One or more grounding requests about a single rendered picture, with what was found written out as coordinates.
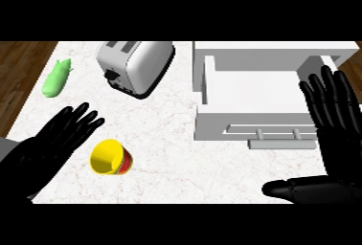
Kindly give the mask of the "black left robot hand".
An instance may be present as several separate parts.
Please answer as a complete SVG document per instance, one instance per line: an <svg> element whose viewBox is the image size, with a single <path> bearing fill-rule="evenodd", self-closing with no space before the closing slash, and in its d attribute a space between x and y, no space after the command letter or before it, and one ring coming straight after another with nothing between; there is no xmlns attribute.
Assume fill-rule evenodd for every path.
<svg viewBox="0 0 362 245"><path fill-rule="evenodd" d="M66 106L37 135L23 140L0 161L0 203L31 204L29 196L49 184L74 151L105 123L89 103Z"/></svg>

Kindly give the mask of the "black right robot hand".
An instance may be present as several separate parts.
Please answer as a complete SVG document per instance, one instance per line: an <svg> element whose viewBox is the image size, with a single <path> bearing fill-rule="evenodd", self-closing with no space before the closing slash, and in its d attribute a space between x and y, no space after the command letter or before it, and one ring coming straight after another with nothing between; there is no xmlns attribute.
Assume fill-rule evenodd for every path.
<svg viewBox="0 0 362 245"><path fill-rule="evenodd" d="M298 85L326 174L267 182L261 192L294 204L362 206L362 111L346 74L323 65Z"/></svg>

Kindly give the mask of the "yellow and red cup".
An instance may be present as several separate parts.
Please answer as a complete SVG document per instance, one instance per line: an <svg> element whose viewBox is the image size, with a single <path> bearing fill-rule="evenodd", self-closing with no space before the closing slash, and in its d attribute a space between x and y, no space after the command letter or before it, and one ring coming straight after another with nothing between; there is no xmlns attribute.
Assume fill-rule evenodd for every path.
<svg viewBox="0 0 362 245"><path fill-rule="evenodd" d="M133 157L122 144L103 140L90 153L90 167L97 174L124 174L133 166Z"/></svg>

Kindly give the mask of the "white open drawer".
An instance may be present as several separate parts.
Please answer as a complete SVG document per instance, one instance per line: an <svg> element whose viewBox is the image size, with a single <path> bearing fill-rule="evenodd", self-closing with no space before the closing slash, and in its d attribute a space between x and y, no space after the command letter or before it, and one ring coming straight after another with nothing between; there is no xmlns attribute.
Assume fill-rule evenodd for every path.
<svg viewBox="0 0 362 245"><path fill-rule="evenodd" d="M196 107L198 141L247 141L261 132L267 139L315 139L315 127L298 82L335 65L331 56L312 56L295 71L219 71L204 59L202 102Z"/></svg>

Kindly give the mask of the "white drawer cabinet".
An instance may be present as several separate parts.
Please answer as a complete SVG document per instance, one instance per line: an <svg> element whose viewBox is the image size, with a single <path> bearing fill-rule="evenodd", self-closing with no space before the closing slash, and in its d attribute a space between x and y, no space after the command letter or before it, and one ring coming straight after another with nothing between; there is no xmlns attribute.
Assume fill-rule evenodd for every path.
<svg viewBox="0 0 362 245"><path fill-rule="evenodd" d="M295 71L310 56L331 56L340 66L357 50L354 41L193 41L192 91L201 91L205 56L217 71Z"/></svg>

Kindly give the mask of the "green vegetable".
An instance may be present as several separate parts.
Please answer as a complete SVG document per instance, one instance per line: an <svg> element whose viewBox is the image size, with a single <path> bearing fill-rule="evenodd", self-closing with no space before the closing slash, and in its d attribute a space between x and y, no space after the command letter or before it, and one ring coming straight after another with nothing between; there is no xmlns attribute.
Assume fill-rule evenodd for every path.
<svg viewBox="0 0 362 245"><path fill-rule="evenodd" d="M63 61L56 61L53 69L46 78L46 82L43 84L43 95L47 98L55 98L59 95L71 71L72 71L71 59L65 59Z"/></svg>

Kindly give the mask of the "silver toaster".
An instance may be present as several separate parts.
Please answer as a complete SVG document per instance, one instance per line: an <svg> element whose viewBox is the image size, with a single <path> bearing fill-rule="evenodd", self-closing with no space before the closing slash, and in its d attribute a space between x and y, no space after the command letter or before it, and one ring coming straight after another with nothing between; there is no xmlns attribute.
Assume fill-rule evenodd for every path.
<svg viewBox="0 0 362 245"><path fill-rule="evenodd" d="M111 87L145 99L164 77L174 54L171 41L105 41L96 60Z"/></svg>

